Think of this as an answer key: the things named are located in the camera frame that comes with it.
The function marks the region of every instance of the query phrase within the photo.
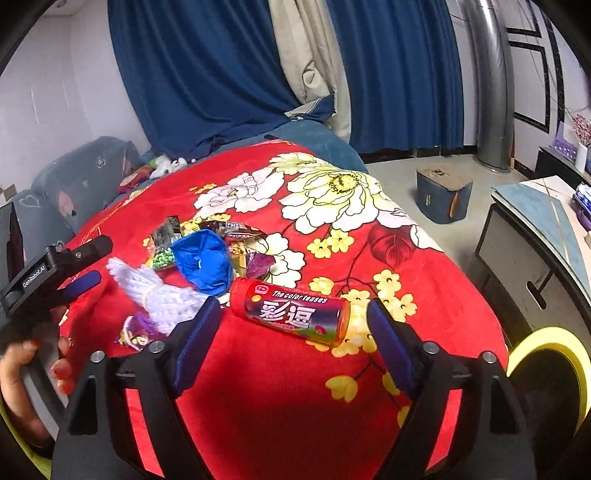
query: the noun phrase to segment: metal pipe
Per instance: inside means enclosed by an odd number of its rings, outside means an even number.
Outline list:
[[[466,0],[478,71],[476,157],[493,171],[509,171],[515,113],[513,61],[507,28],[495,0]]]

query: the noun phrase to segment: human hand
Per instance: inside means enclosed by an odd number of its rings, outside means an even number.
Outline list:
[[[11,423],[27,443],[36,447],[49,444],[51,437],[31,405],[20,373],[21,367],[33,360],[40,346],[41,343],[36,340],[13,343],[0,359],[0,391]],[[70,349],[70,341],[61,337],[58,347],[65,357]],[[57,380],[57,388],[61,393],[70,395],[74,391],[72,365],[66,358],[59,359],[51,366],[51,376]]]

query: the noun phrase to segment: white wall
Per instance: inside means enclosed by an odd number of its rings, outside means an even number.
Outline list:
[[[92,134],[131,140],[140,153],[149,149],[115,60],[107,0],[90,0],[74,15],[72,62]]]
[[[0,76],[0,184],[28,188],[44,166],[93,139],[70,54],[70,18],[42,18]]]
[[[103,135],[148,141],[115,61],[107,0],[42,17],[0,76],[0,184],[30,187],[61,155]]]
[[[478,134],[478,77],[473,51],[470,25],[466,19],[463,3],[465,0],[446,0],[452,15],[452,23],[456,34],[457,47],[462,67],[464,90],[464,145],[475,145]],[[534,30],[534,21],[525,0],[501,0],[498,2],[509,28]],[[535,19],[541,38],[530,35],[509,34],[509,40],[529,43],[542,47],[547,62],[548,84],[550,87],[550,129],[546,133],[519,119],[515,120],[515,156],[517,160],[535,169],[535,162],[540,146],[550,145],[556,135],[558,115],[556,67],[550,46],[550,39],[544,18],[538,6],[532,2]],[[554,27],[558,49],[560,52],[565,96],[565,123],[571,123],[571,117],[577,113],[591,121],[589,92],[587,80],[579,62]],[[515,75],[515,111],[545,123],[545,80],[541,53],[511,47],[511,55]]]

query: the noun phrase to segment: pillow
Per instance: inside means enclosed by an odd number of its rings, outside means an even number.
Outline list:
[[[117,197],[121,180],[139,166],[132,142],[100,137],[58,158],[37,175],[31,188],[78,232]]]
[[[27,260],[32,260],[49,245],[63,248],[74,232],[56,208],[33,190],[23,190],[10,199],[17,211],[22,243]]]

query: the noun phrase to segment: blue stool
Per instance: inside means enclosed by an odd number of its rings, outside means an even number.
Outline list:
[[[417,205],[435,223],[462,220],[468,211],[472,178],[449,164],[417,169]]]

